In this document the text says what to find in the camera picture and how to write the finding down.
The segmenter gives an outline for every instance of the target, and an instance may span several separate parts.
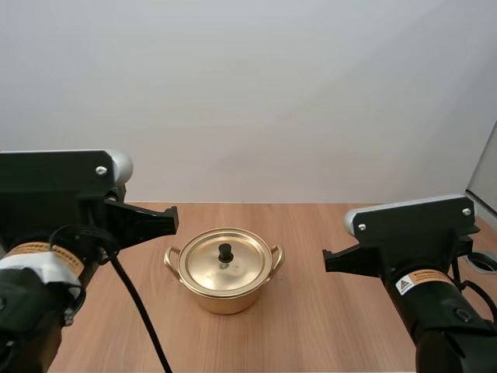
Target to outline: white tape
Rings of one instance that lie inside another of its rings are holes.
[[[54,252],[17,254],[0,260],[0,270],[24,268],[30,268],[44,284],[64,282],[81,286],[79,279],[62,260],[57,258]],[[79,296],[80,289],[70,288],[69,291],[75,298]]]

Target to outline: white wall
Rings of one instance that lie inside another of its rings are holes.
[[[3,1],[0,149],[121,148],[128,200],[462,192],[495,1]]]

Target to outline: pot lid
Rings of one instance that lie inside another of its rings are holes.
[[[271,271],[269,247],[236,228],[214,229],[192,239],[179,255],[179,274],[198,294],[233,298],[262,285]]]

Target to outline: pot handle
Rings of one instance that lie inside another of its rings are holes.
[[[271,268],[271,272],[269,272],[269,277],[267,277],[266,283],[271,281],[271,279],[278,272],[278,270],[280,270],[281,266],[283,265],[283,262],[285,261],[285,250],[280,245],[273,246],[273,248],[271,249],[271,253],[272,254],[279,253],[279,255],[276,264],[273,266],[273,268]]]
[[[171,246],[165,251],[164,255],[164,264],[167,267],[167,269],[172,273],[174,277],[176,277],[176,280],[179,282],[183,282],[181,280],[181,277],[179,276],[179,272],[174,266],[171,264],[171,252],[174,252],[176,255],[179,255],[181,253],[181,250],[178,249],[176,246]]]

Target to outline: warning label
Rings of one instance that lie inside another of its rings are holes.
[[[14,249],[10,250],[5,256],[17,255],[17,254],[34,254],[34,253],[45,253],[48,250],[48,244],[45,242],[28,242],[22,245],[16,246]],[[83,262],[78,259],[78,257],[71,253],[70,251],[64,249],[63,247],[53,245],[52,251],[55,253],[57,258],[62,260],[75,274],[79,277],[81,272],[85,269]]]
[[[452,281],[447,275],[438,270],[415,270],[397,281],[395,286],[397,287],[398,292],[401,293],[401,295],[404,295],[416,285],[430,281],[441,281],[452,284]]]

